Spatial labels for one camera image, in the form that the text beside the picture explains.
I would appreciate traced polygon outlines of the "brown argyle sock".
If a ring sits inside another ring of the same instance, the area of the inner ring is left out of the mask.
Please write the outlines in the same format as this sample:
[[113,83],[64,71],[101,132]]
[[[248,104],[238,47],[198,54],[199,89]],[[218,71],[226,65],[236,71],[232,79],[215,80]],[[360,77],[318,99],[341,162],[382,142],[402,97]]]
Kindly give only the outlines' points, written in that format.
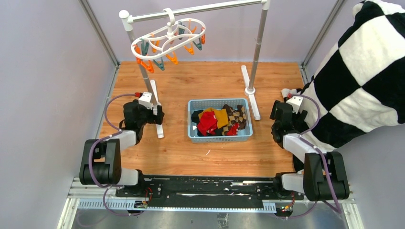
[[233,124],[237,123],[237,121],[235,120],[235,119],[236,119],[236,110],[237,110],[237,108],[234,109],[233,107],[231,107],[231,106],[225,104],[225,105],[223,106],[223,109],[226,109],[226,110],[227,110],[228,119],[229,119],[228,125],[226,125],[226,126],[224,126],[224,127],[222,128],[222,135],[226,136],[226,132],[230,129],[230,127],[231,127]]

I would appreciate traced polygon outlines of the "black sock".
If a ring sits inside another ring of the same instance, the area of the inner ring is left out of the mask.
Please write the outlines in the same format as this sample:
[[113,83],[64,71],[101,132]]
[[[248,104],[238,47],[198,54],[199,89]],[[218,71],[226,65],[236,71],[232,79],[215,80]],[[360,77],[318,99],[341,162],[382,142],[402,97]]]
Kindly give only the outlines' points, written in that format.
[[203,134],[198,129],[197,125],[200,123],[199,115],[203,110],[196,110],[191,114],[192,131],[196,131],[198,137],[203,137]]

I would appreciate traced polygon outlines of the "red snowflake christmas sock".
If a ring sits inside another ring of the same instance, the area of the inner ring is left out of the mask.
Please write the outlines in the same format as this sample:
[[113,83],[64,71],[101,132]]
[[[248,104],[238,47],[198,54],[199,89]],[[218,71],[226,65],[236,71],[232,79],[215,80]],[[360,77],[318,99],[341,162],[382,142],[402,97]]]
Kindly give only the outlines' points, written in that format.
[[233,124],[230,129],[226,132],[226,136],[235,136],[238,133],[239,123]]

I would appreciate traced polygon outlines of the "light blue plastic basket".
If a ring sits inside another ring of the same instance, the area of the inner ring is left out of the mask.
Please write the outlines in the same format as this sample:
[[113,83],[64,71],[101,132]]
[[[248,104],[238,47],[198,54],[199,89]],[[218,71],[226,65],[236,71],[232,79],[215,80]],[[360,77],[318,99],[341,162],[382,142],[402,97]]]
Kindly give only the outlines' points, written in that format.
[[193,143],[246,141],[253,135],[248,101],[190,100],[187,130]]

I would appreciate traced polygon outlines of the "mustard yellow sock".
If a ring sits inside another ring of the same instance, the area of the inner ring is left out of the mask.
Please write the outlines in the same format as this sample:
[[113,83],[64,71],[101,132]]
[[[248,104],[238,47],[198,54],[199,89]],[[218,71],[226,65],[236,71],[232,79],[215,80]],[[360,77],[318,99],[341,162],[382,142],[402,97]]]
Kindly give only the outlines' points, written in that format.
[[209,107],[209,108],[203,110],[201,113],[199,113],[199,114],[198,114],[198,117],[199,117],[199,119],[201,119],[201,117],[203,116],[203,114],[204,114],[205,112],[214,112],[214,113],[215,113],[215,111],[216,111],[215,108]]
[[228,114],[227,114],[226,109],[216,110],[214,115],[215,115],[215,118],[217,120],[217,128],[218,129],[228,125],[229,119],[228,119]]

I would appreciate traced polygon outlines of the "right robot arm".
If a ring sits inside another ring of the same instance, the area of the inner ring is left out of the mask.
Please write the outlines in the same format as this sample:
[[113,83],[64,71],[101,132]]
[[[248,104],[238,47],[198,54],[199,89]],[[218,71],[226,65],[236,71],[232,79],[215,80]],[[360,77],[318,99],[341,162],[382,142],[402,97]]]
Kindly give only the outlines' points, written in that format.
[[296,129],[303,123],[306,112],[294,113],[293,105],[281,101],[273,104],[270,119],[273,140],[291,152],[303,163],[303,174],[277,173],[273,182],[273,194],[285,199],[292,191],[304,194],[310,201],[348,199],[349,183],[343,156],[336,151],[323,151],[305,140]]

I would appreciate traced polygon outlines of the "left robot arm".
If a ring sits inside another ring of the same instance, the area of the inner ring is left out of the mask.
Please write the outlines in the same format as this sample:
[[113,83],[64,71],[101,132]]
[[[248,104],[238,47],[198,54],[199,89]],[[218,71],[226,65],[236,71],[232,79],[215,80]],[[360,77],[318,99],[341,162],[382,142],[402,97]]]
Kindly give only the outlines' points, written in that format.
[[121,151],[140,142],[145,125],[162,124],[164,112],[160,104],[147,108],[145,102],[135,99],[124,104],[123,115],[117,133],[85,141],[79,180],[82,185],[121,187],[125,193],[141,197],[147,190],[144,174],[123,168]]

